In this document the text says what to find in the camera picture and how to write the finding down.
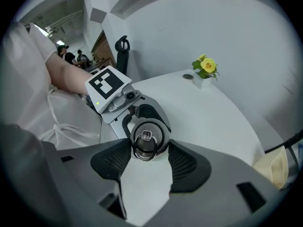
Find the cream box with red button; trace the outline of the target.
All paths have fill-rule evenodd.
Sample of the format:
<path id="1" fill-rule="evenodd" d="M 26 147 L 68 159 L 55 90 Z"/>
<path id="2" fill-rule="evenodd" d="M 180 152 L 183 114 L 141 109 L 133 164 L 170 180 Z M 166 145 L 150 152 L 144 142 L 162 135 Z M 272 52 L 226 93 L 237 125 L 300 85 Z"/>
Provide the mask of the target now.
<path id="1" fill-rule="evenodd" d="M 266 153 L 253 168 L 267 178 L 276 188 L 281 189 L 289 174 L 288 160 L 284 146 Z"/>

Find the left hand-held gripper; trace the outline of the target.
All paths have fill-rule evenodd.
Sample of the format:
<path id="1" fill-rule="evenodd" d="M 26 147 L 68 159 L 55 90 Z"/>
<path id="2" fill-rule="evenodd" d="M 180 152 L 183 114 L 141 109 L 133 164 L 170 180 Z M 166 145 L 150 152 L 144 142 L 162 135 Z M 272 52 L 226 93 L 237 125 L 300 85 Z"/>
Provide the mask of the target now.
<path id="1" fill-rule="evenodd" d="M 169 119 L 151 97 L 141 97 L 133 88 L 132 80 L 112 66 L 107 66 L 85 82 L 85 87 L 94 108 L 103 121 L 110 124 L 118 139 L 130 138 L 138 118 L 152 118 L 164 123 L 171 133 Z M 136 116 L 123 113 L 136 102 Z"/>

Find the person's white shirt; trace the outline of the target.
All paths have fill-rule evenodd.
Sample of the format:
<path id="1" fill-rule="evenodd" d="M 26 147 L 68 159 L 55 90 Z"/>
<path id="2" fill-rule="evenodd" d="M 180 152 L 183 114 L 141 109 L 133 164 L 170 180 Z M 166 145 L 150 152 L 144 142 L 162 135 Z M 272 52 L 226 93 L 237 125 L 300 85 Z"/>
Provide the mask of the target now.
<path id="1" fill-rule="evenodd" d="M 101 118 L 51 82 L 46 61 L 55 45 L 33 25 L 12 22 L 0 41 L 0 116 L 58 150 L 100 143 Z"/>

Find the white table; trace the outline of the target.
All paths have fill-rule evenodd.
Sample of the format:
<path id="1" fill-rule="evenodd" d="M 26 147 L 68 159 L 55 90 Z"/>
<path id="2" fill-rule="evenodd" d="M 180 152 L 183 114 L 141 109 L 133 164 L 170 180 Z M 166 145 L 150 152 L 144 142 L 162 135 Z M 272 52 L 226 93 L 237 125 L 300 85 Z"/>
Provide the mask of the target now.
<path id="1" fill-rule="evenodd" d="M 228 97 L 210 85 L 198 89 L 183 72 L 133 84 L 165 111 L 174 140 L 235 156 L 253 165 L 264 150 L 252 126 Z M 127 222 L 142 226 L 169 200 L 172 184 L 168 154 L 142 162 L 131 159 L 122 175 Z"/>

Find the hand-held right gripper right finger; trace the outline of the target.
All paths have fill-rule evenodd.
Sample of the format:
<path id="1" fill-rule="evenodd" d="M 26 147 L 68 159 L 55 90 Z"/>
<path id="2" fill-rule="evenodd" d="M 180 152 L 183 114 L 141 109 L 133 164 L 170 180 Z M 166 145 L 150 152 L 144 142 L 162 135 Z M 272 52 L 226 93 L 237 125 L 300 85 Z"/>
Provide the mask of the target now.
<path id="1" fill-rule="evenodd" d="M 136 227 L 249 226 L 279 195 L 244 161 L 174 140 L 163 156 L 126 168 L 126 221 Z"/>

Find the black office chair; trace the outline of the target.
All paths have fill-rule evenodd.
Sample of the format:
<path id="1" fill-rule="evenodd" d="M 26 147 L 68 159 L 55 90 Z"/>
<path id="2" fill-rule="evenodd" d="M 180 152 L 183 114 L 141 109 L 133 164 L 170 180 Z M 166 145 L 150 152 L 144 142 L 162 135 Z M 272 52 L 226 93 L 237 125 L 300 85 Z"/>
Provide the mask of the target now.
<path id="1" fill-rule="evenodd" d="M 130 44 L 126 35 L 116 42 L 115 49 L 117 51 L 116 69 L 126 75 L 130 51 Z"/>

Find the person's left forearm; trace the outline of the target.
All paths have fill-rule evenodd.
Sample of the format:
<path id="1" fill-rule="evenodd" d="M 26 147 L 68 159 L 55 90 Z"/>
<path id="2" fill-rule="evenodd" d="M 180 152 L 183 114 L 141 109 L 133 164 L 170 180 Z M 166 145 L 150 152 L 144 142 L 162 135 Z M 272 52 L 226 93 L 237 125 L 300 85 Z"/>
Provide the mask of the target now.
<path id="1" fill-rule="evenodd" d="M 45 64 L 54 86 L 64 91 L 89 95 L 85 82 L 92 77 L 90 73 L 69 64 L 56 53 L 53 53 Z"/>

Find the potted yellow flower plant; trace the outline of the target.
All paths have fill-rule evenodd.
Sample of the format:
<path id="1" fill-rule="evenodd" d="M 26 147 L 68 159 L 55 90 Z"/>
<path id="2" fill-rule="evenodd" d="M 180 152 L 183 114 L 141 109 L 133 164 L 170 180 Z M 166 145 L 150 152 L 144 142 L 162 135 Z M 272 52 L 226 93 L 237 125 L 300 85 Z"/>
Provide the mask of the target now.
<path id="1" fill-rule="evenodd" d="M 207 88 L 211 85 L 213 79 L 216 81 L 219 72 L 217 71 L 217 64 L 214 59 L 207 57 L 206 54 L 200 55 L 192 62 L 195 75 L 193 76 L 194 84 L 199 88 Z"/>

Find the metal canister lid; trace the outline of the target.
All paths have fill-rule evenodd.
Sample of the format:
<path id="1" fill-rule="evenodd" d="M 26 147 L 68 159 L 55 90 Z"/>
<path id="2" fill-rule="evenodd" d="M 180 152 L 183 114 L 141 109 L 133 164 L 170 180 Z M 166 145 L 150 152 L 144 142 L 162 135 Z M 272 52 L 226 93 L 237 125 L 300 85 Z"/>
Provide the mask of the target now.
<path id="1" fill-rule="evenodd" d="M 154 123 L 144 123 L 132 131 L 132 153 L 140 161 L 153 160 L 161 147 L 163 133 Z"/>

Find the small metal canister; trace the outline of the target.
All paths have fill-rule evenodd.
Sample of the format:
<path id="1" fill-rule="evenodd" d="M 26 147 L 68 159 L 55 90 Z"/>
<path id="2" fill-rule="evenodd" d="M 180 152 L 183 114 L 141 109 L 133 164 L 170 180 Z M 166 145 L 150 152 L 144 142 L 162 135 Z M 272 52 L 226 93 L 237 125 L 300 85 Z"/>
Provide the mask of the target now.
<path id="1" fill-rule="evenodd" d="M 159 149 L 159 151 L 157 152 L 157 155 L 156 157 L 158 157 L 159 155 L 161 155 L 162 153 L 164 153 L 169 145 L 169 140 L 170 140 L 170 132 L 168 131 L 168 128 L 166 127 L 166 125 L 164 123 L 162 123 L 161 121 L 157 120 L 157 119 L 152 119 L 152 118 L 148 118 L 148 119 L 144 119 L 144 118 L 140 118 L 139 121 L 135 124 L 135 126 L 133 127 L 133 129 L 136 127 L 136 126 L 139 126 L 141 124 L 144 124 L 144 123 L 154 123 L 156 125 L 158 125 L 161 130 L 162 130 L 162 133 L 163 133 L 163 141 L 161 143 L 161 147 Z"/>

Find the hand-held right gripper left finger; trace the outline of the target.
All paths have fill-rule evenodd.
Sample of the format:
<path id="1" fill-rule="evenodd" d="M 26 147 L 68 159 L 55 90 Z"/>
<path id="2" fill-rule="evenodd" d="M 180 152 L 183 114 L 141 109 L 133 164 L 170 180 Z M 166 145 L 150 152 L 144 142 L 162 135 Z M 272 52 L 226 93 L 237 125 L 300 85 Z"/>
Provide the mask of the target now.
<path id="1" fill-rule="evenodd" d="M 55 159 L 71 227 L 132 227 L 126 222 L 121 188 L 131 159 L 128 139 L 60 150 Z"/>

